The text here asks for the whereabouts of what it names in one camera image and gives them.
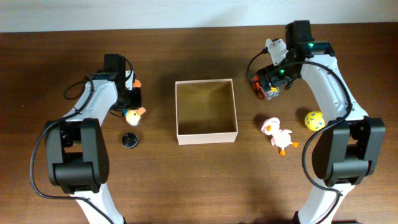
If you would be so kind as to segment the yellow plush duck toy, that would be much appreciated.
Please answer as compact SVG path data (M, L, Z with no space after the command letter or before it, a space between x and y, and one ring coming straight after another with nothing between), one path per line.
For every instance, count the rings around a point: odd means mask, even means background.
M132 106L123 109L123 116L128 124L131 126L137 126L141 116L146 112L146 109L142 106L142 84L138 79L132 81L130 78L126 81L126 86L132 96Z

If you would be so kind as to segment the red grey toy truck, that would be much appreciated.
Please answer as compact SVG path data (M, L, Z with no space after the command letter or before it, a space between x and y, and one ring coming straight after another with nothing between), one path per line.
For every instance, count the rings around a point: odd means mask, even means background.
M252 79L252 88L260 100L271 100L280 93L278 87L273 87L268 80L260 81L257 75Z

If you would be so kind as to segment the black round lid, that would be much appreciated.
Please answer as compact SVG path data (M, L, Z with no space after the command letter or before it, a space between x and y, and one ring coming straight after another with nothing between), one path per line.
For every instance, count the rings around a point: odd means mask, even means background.
M127 149L132 149L132 148L136 147L138 144L137 135L134 133L124 134L121 139L121 144Z

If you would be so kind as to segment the pink hat duck figure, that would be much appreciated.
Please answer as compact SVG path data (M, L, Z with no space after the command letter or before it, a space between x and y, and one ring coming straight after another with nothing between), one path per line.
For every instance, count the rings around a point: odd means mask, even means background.
M261 127L261 132L267 136L271 136L271 144L279 148L279 154L285 156L285 148L293 146L298 148L299 142L293 141L291 138L292 131L280 128L279 118L273 117L265 120Z

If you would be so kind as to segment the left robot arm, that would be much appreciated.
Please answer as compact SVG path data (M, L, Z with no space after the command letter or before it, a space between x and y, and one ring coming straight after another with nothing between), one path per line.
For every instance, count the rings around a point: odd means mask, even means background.
M45 142L49 181L62 200L74 200L90 223L125 223L108 189L109 156L101 125L108 113L138 124L145 112L141 83L132 63L106 54L103 68L87 75L74 107L49 121L39 140Z

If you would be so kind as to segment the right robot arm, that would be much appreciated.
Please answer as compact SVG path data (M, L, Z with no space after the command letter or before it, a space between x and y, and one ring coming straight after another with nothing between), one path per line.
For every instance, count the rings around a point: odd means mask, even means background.
M371 175L386 132L383 121L371 118L351 94L327 41L312 37L309 21L293 21L284 39L267 39L263 49L272 63L257 71L250 83L262 100L290 88L298 79L310 87L323 124L308 139L313 144L312 189L294 223L331 223L346 195Z

